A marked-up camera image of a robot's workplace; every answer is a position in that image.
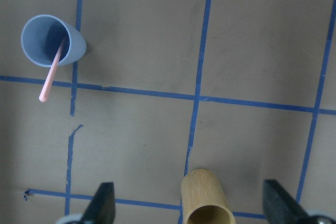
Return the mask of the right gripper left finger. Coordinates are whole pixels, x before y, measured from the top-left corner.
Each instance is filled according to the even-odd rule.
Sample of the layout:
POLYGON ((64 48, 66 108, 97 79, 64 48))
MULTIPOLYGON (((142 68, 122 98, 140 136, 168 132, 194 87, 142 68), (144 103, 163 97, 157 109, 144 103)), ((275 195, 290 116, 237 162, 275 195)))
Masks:
POLYGON ((114 183, 101 183, 79 223, 113 224, 115 220, 114 183))

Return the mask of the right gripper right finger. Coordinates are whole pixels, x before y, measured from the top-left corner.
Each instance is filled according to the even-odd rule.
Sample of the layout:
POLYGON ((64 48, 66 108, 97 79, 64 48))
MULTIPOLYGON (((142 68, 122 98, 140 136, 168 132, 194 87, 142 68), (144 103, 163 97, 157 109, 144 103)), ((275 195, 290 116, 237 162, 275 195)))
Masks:
POLYGON ((326 215, 308 214, 275 179, 265 179, 262 190, 263 213, 268 223, 335 223, 326 215))

